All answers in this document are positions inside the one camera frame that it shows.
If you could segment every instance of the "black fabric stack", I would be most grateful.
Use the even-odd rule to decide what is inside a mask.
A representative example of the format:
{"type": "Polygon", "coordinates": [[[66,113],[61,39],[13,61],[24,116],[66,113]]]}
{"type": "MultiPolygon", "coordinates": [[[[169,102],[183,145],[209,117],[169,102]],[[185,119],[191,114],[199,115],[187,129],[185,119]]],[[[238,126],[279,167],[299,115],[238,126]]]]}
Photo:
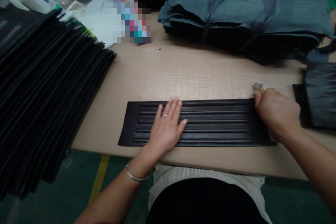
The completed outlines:
{"type": "Polygon", "coordinates": [[[0,19],[0,199],[55,180],[116,57],[59,19],[58,10],[28,26],[0,19]]]}
{"type": "Polygon", "coordinates": [[[336,130],[336,63],[309,62],[304,84],[293,89],[303,127],[336,130]]]}

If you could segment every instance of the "right hand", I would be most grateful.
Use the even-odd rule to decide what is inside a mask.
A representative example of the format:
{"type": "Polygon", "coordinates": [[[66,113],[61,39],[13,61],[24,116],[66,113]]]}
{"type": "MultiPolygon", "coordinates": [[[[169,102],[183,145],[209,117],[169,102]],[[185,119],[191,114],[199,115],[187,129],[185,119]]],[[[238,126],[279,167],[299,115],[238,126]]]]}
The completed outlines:
{"type": "Polygon", "coordinates": [[[288,135],[302,130],[299,104],[275,89],[266,89],[264,94],[257,91],[255,109],[276,141],[281,142],[288,135]]]}

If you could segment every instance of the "yellow floor line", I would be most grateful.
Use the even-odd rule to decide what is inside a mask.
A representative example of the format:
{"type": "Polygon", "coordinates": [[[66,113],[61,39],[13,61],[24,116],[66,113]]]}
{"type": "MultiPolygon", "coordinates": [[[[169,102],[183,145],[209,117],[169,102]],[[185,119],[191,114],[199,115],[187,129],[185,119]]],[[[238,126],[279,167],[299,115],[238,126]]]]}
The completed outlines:
{"type": "Polygon", "coordinates": [[[96,174],[96,178],[94,179],[94,182],[93,182],[88,205],[90,205],[91,202],[94,201],[94,199],[100,193],[100,189],[102,188],[103,180],[104,180],[105,173],[106,173],[106,168],[109,163],[109,158],[110,158],[110,155],[107,155],[107,154],[103,154],[101,157],[98,171],[96,174]]]}

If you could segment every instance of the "fabric strap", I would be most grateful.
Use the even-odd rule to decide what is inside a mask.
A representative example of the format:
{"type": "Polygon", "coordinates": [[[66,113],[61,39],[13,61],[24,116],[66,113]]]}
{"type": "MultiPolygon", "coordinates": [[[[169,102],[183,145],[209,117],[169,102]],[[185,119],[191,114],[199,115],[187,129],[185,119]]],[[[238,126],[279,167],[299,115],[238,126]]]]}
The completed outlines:
{"type": "Polygon", "coordinates": [[[262,0],[264,2],[264,9],[260,17],[251,24],[251,29],[254,33],[251,37],[245,41],[243,46],[240,48],[240,51],[244,51],[246,47],[251,44],[260,34],[265,30],[266,24],[269,18],[273,15],[275,11],[275,5],[277,0],[262,0]]]}
{"type": "Polygon", "coordinates": [[[206,18],[205,26],[204,26],[204,31],[203,31],[203,36],[202,36],[202,43],[205,42],[205,39],[209,33],[209,28],[211,24],[211,18],[213,14],[216,12],[219,4],[223,2],[224,0],[210,0],[209,1],[209,10],[208,10],[208,16],[206,18]]]}

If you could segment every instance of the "black rubber sheet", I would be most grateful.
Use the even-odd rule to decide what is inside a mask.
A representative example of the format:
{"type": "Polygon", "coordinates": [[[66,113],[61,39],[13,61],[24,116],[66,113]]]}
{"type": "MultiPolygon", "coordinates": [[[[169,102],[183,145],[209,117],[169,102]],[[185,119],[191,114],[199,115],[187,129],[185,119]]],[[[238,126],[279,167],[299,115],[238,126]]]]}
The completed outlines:
{"type": "Polygon", "coordinates": [[[59,14],[29,30],[0,16],[0,35],[10,34],[0,44],[0,199],[23,198],[40,180],[55,180],[116,57],[59,14]]]}
{"type": "MultiPolygon", "coordinates": [[[[163,101],[127,103],[120,146],[143,146],[163,101]]],[[[254,99],[183,101],[180,121],[188,119],[177,146],[273,146],[254,109],[254,99]]]]}

